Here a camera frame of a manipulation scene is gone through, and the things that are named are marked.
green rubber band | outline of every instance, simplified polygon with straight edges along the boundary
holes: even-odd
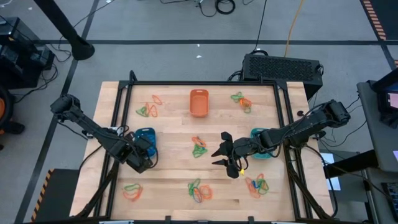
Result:
[[[193,181],[192,184],[193,184],[194,187],[198,187],[199,184],[200,184],[200,179],[199,179],[199,178],[196,178],[195,181]]]
[[[231,99],[234,100],[235,103],[238,103],[241,98],[244,98],[242,92],[237,92],[237,94],[231,95]]]
[[[127,185],[124,187],[125,191],[132,191],[132,190],[137,190],[140,188],[141,188],[141,186],[139,184],[132,184],[132,185]]]
[[[245,112],[245,113],[251,113],[251,108],[245,108],[245,109],[243,109],[243,112]]]
[[[146,106],[142,107],[139,110],[136,110],[136,113],[141,115],[141,116],[144,116],[146,118],[149,117],[149,114],[147,114],[147,107]]]

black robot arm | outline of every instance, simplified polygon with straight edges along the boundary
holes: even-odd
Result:
[[[268,153],[272,157],[273,151],[283,143],[292,147],[302,147],[311,135],[318,133],[325,127],[338,128],[347,124],[351,116],[342,103],[331,100],[318,105],[310,110],[300,120],[279,129],[268,129],[258,132],[253,138],[239,138],[233,141],[232,136],[227,132],[221,133],[224,140],[220,148],[211,155],[227,156],[228,159],[216,161],[213,164],[227,167],[227,175],[232,178],[239,177],[242,166],[237,162],[255,153]]]
[[[133,132],[126,136],[118,136],[115,130],[102,128],[82,112],[78,98],[62,95],[51,104],[51,112],[61,122],[70,120],[81,126],[92,134],[116,161],[122,164],[127,162],[138,173],[152,167],[153,162],[147,156],[147,149],[152,143],[145,136],[135,138]]]

black equipment stand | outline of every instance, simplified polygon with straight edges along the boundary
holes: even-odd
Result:
[[[68,18],[58,7],[54,0],[34,0],[52,24],[58,29],[72,47],[72,55],[76,60],[85,60],[93,56],[94,47],[81,38],[75,28],[70,24]]]

wooden tabletop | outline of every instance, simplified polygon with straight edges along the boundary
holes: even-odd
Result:
[[[111,123],[117,87],[118,82],[102,84],[93,118],[100,126],[109,126]],[[296,117],[298,110],[308,111],[303,85],[288,83],[288,87],[293,114],[295,119],[299,119]],[[210,110],[205,118],[194,118],[189,112],[190,91],[196,88],[209,92]],[[244,113],[239,104],[230,98],[239,91],[252,101],[252,111],[249,114]],[[125,92],[118,122],[123,112]],[[136,110],[146,102],[153,102],[152,95],[159,96],[164,102],[163,105],[156,105],[158,117],[145,118],[138,115]],[[283,93],[280,95],[285,115]],[[221,132],[227,131],[234,139],[238,139],[249,137],[254,128],[279,128],[271,86],[136,85],[132,88],[127,125],[133,131],[148,127],[155,129],[159,163],[142,174],[127,164],[120,166],[112,219],[164,220],[166,215],[171,215],[172,220],[245,221],[248,216],[254,216],[256,221],[294,220],[283,151],[275,159],[249,157],[249,169],[238,179],[229,178],[225,167],[211,164],[222,159],[210,157],[222,142]],[[208,152],[199,158],[192,155],[193,136],[199,136],[207,145]],[[311,140],[308,144],[317,149],[315,141]],[[96,140],[89,140],[85,156],[98,146]],[[76,215],[97,189],[104,154],[105,150],[98,151],[83,166],[70,215]],[[332,214],[333,208],[320,158],[310,150],[303,149],[302,161],[309,191],[323,209]],[[269,191],[260,198],[253,198],[245,178],[255,179],[260,173],[264,174]],[[201,185],[209,185],[213,190],[211,200],[197,203],[189,196],[187,185],[196,178],[201,179]],[[140,184],[144,188],[140,199],[135,202],[123,195],[124,186],[130,184]],[[103,197],[101,214],[105,213],[108,192]],[[298,199],[304,217],[300,193]]]

colorful rubber band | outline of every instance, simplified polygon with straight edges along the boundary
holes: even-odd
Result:
[[[209,185],[204,185],[201,186],[199,188],[199,191],[201,193],[201,196],[203,197],[203,199],[207,199],[210,200],[213,196],[213,191],[212,189],[209,187]]]
[[[193,143],[195,143],[195,145],[206,147],[206,143],[202,141],[198,136],[192,137],[192,141]]]
[[[160,98],[157,95],[152,95],[152,99],[154,100],[154,103],[156,103],[157,105],[163,104],[162,100],[160,100]]]

